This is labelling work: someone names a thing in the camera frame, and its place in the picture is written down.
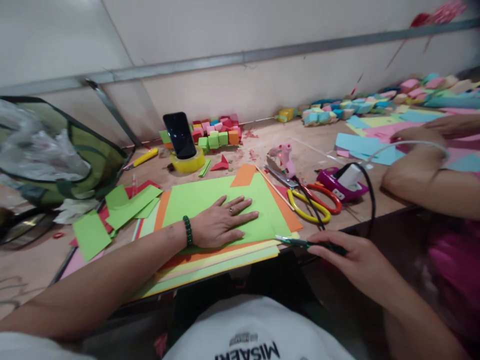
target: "pink glue gun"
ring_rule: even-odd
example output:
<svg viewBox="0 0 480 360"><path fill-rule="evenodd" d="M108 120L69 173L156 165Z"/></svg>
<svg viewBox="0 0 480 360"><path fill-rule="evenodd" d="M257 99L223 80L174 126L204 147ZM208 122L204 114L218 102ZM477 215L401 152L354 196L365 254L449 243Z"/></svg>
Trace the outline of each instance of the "pink glue gun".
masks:
<svg viewBox="0 0 480 360"><path fill-rule="evenodd" d="M350 168L339 171L338 167L328 167L318 173L316 180L334 193L342 203L350 203L369 191L368 187L358 182L355 167Z"/></svg>
<svg viewBox="0 0 480 360"><path fill-rule="evenodd" d="M291 179L297 172L295 170L295 165L292 160L290 160L290 153L292 152L292 144L289 142L283 143L276 147L272 147L268 152L268 155L272 158L278 157L280 159L280 167L282 170L286 170L286 177Z"/></svg>

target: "phone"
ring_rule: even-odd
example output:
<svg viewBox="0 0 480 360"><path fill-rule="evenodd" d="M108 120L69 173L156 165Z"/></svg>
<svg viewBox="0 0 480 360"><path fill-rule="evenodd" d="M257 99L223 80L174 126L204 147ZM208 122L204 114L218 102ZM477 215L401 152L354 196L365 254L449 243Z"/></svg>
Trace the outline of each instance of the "phone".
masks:
<svg viewBox="0 0 480 360"><path fill-rule="evenodd" d="M193 158L197 154L194 139L189 128L189 121L184 112L175 112L163 115L171 144L175 150L176 157L181 160Z"/></svg>

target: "hand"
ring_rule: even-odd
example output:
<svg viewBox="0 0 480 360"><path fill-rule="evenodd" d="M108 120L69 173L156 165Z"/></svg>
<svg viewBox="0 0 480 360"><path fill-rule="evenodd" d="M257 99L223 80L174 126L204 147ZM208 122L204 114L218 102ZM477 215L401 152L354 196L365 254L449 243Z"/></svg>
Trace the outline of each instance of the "hand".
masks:
<svg viewBox="0 0 480 360"><path fill-rule="evenodd" d="M466 138L480 134L480 115L451 115L440 117L423 125L438 131L445 139Z"/></svg>
<svg viewBox="0 0 480 360"><path fill-rule="evenodd" d="M230 229L259 217L258 211L238 215L252 204L252 199L244 198L240 196L222 205L227 199L224 195L208 209L190 219L193 243L200 248L218 248L240 239L244 232Z"/></svg>
<svg viewBox="0 0 480 360"><path fill-rule="evenodd" d="M447 146L447 142L438 131L427 129L425 127L409 127L400 130L393 134L391 139L428 141L443 147Z"/></svg>
<svg viewBox="0 0 480 360"><path fill-rule="evenodd" d="M402 296L399 289L406 285L405 281L370 240L340 231L322 231L308 241L331 242L347 250L343 257L323 246L308 248L309 253L335 265L358 290L384 308Z"/></svg>

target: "bracelet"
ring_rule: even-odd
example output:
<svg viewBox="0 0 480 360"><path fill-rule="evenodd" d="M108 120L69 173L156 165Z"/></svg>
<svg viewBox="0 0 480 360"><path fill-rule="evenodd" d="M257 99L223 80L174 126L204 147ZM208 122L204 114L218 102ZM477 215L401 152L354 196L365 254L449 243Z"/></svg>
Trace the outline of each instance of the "bracelet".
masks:
<svg viewBox="0 0 480 360"><path fill-rule="evenodd" d="M183 222L186 228L186 246L190 247L194 244L194 238L192 236L192 226L190 225L190 220L187 215L183 217Z"/></svg>

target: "green paper cube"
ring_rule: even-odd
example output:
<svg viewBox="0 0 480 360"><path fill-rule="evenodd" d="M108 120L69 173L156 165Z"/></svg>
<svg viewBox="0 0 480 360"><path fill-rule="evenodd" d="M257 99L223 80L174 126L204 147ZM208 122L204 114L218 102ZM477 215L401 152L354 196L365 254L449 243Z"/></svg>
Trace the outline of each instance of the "green paper cube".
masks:
<svg viewBox="0 0 480 360"><path fill-rule="evenodd" d="M210 149L218 149L220 147L218 135L217 136L210 135L208 137L208 146L210 146Z"/></svg>
<svg viewBox="0 0 480 360"><path fill-rule="evenodd" d="M218 134L218 143L220 146L229 144L229 133L224 131Z"/></svg>
<svg viewBox="0 0 480 360"><path fill-rule="evenodd" d="M167 130L162 130L158 132L160 134L161 140L164 144L170 144L172 140L170 140L170 135Z"/></svg>
<svg viewBox="0 0 480 360"><path fill-rule="evenodd" d="M198 146L202 148L203 154L206 155L210 151L209 140L206 136L198 139Z"/></svg>

